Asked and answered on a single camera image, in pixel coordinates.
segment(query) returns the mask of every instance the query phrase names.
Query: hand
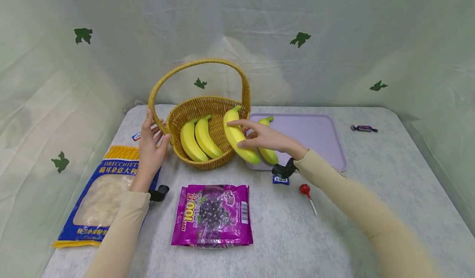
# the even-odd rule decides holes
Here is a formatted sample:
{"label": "hand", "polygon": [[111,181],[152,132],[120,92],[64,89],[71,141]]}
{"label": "hand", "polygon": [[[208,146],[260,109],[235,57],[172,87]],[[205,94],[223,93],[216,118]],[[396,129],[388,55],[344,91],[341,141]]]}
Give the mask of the hand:
{"label": "hand", "polygon": [[162,166],[165,155],[167,154],[170,134],[166,134],[160,146],[157,146],[163,133],[159,127],[151,128],[154,124],[151,110],[147,109],[147,118],[142,123],[142,132],[139,141],[139,169],[132,182],[130,191],[146,193],[150,188],[153,177]]}
{"label": "hand", "polygon": [[242,126],[244,134],[246,134],[249,129],[254,130],[247,136],[246,140],[237,144],[240,148],[261,147],[264,149],[277,150],[278,152],[290,154],[295,160],[302,159],[308,152],[308,149],[303,147],[302,144],[296,140],[273,130],[267,125],[246,119],[230,121],[228,125],[231,127],[236,125]]}

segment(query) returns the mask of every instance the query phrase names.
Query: black clamp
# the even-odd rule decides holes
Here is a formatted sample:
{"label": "black clamp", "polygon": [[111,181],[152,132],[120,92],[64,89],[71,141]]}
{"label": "black clamp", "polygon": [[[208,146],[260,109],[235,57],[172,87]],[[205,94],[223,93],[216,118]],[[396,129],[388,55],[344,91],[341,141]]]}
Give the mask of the black clamp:
{"label": "black clamp", "polygon": [[149,189],[150,200],[153,202],[162,202],[165,200],[169,190],[170,188],[166,185],[160,185],[158,190]]}
{"label": "black clamp", "polygon": [[287,179],[297,170],[294,165],[294,159],[290,158],[286,166],[274,165],[272,168],[272,175],[278,176],[282,179]]}

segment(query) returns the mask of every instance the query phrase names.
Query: basket handle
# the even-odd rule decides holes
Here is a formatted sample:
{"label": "basket handle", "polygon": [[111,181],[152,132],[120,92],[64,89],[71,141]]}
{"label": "basket handle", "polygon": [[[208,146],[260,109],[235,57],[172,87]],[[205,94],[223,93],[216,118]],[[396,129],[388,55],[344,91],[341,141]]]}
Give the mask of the basket handle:
{"label": "basket handle", "polygon": [[160,131],[163,132],[163,134],[168,134],[170,131],[169,129],[163,125],[162,122],[160,122],[157,113],[155,112],[155,98],[157,97],[158,90],[162,85],[165,83],[165,81],[170,78],[172,75],[176,74],[177,72],[190,68],[190,66],[197,66],[201,64],[208,64],[208,63],[217,63],[217,64],[223,64],[226,66],[230,66],[231,68],[235,69],[239,75],[241,76],[241,81],[242,81],[242,104],[245,109],[247,109],[248,112],[251,111],[251,92],[250,92],[250,87],[249,87],[249,81],[247,80],[246,74],[244,74],[243,70],[236,65],[235,63],[232,63],[228,60],[225,59],[201,59],[201,60],[195,60],[192,62],[189,62],[187,64],[177,66],[176,68],[172,69],[170,72],[166,73],[160,80],[155,84],[153,89],[151,90],[149,100],[148,100],[148,107],[152,112],[153,115],[153,121],[157,124],[157,126],[160,128]]}

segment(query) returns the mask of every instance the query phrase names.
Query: red lollipop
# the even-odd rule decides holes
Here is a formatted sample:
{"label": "red lollipop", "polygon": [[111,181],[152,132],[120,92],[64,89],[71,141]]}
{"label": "red lollipop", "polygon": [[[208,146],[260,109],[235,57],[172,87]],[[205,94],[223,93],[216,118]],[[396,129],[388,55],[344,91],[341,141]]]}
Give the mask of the red lollipop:
{"label": "red lollipop", "polygon": [[317,216],[317,210],[315,209],[315,205],[313,204],[312,197],[310,197],[310,187],[307,184],[300,185],[300,193],[303,193],[307,196],[308,200],[310,201],[310,204],[312,204],[313,213],[315,213],[315,216]]}

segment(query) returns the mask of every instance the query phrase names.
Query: white fabric backdrop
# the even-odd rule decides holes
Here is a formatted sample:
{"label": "white fabric backdrop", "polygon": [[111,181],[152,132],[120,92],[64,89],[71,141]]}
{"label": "white fabric backdrop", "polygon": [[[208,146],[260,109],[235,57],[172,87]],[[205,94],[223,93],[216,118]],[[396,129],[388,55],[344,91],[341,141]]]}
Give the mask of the white fabric backdrop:
{"label": "white fabric backdrop", "polygon": [[[0,0],[0,269],[40,275],[122,106],[206,57],[240,65],[254,105],[393,110],[474,232],[474,10],[474,0]],[[76,44],[75,28],[92,29],[91,44]],[[291,45],[299,32],[310,38]],[[379,81],[388,86],[370,90]],[[239,99],[237,73],[187,69],[157,102],[200,95]],[[59,174],[60,151],[70,162]]]}

